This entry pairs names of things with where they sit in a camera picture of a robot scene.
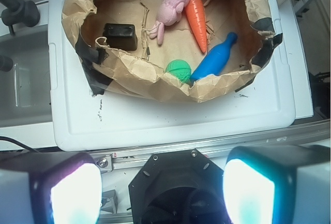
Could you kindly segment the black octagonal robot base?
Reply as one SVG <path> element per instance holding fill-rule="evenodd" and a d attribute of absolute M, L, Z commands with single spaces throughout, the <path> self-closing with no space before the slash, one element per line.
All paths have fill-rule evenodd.
<path fill-rule="evenodd" d="M 128 186 L 133 223 L 230 223 L 222 179 L 198 150 L 153 154 Z"/>

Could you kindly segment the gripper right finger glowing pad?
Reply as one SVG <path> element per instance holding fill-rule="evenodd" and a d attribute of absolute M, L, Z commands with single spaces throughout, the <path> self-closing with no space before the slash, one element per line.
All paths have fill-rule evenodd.
<path fill-rule="evenodd" d="M 237 146 L 222 189 L 233 223 L 330 223 L 330 147 Z"/>

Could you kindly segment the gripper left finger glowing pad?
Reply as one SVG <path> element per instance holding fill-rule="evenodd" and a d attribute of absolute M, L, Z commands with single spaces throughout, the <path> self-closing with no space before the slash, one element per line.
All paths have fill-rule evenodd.
<path fill-rule="evenodd" d="M 101 197 L 86 152 L 1 153 L 1 223 L 96 223 Z"/>

